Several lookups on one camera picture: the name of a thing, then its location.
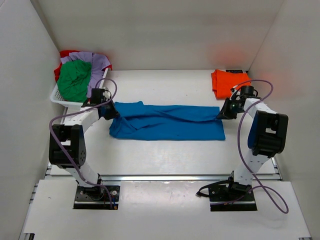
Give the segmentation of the blue t shirt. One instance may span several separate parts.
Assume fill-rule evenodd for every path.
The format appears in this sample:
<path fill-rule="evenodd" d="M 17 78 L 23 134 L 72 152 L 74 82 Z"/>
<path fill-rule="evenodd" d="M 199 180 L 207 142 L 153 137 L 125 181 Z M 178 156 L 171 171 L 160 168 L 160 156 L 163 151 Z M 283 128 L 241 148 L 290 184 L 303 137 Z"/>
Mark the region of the blue t shirt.
<path fill-rule="evenodd" d="M 223 123 L 216 119 L 218 106 L 147 105 L 116 102 L 119 116 L 109 135 L 140 141 L 224 141 Z"/>

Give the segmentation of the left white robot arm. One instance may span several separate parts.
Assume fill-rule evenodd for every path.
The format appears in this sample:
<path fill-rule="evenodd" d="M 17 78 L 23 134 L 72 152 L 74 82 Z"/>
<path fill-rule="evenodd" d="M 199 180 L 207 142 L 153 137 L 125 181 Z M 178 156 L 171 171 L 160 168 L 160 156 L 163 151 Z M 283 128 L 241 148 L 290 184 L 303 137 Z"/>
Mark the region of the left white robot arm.
<path fill-rule="evenodd" d="M 100 175 L 86 163 L 85 132 L 101 118 L 108 121 L 120 115 L 113 97 L 104 88 L 93 88 L 91 98 L 79 111 L 55 117 L 49 123 L 49 162 L 69 172 L 93 199 L 101 198 L 105 187 Z"/>

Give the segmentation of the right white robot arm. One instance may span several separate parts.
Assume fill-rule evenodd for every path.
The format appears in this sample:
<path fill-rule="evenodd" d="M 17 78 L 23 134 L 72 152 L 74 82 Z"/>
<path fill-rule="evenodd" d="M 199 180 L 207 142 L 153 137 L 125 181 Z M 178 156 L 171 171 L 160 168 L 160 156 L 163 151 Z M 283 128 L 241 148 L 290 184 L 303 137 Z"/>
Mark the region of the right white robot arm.
<path fill-rule="evenodd" d="M 270 109 L 250 85 L 231 89 L 231 97 L 226 98 L 219 117 L 233 120 L 240 113 L 248 114 L 253 121 L 247 138 L 248 152 L 224 187 L 224 195 L 229 200 L 236 200 L 249 192 L 254 175 L 264 163 L 284 150 L 289 123 L 286 114 Z"/>

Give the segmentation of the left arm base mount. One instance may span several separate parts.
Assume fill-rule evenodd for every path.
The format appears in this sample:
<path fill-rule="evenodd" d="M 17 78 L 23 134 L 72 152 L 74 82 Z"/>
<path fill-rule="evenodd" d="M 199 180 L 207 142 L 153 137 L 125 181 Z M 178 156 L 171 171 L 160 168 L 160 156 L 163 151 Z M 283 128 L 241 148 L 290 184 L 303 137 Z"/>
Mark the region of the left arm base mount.
<path fill-rule="evenodd" d="M 110 193 L 101 187 L 84 187 L 78 185 L 76 188 L 73 209 L 75 210 L 118 210 L 120 200 L 120 185 L 105 185 Z"/>

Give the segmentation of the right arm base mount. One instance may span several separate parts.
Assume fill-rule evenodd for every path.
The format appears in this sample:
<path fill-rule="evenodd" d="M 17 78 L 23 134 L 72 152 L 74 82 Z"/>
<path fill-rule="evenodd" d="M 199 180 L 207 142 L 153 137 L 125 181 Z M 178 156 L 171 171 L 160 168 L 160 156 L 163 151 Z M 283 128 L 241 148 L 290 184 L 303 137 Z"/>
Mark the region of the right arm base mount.
<path fill-rule="evenodd" d="M 202 186 L 197 197 L 209 198 L 211 212 L 254 212 L 257 204 L 251 185 L 242 185 L 232 178 Z"/>

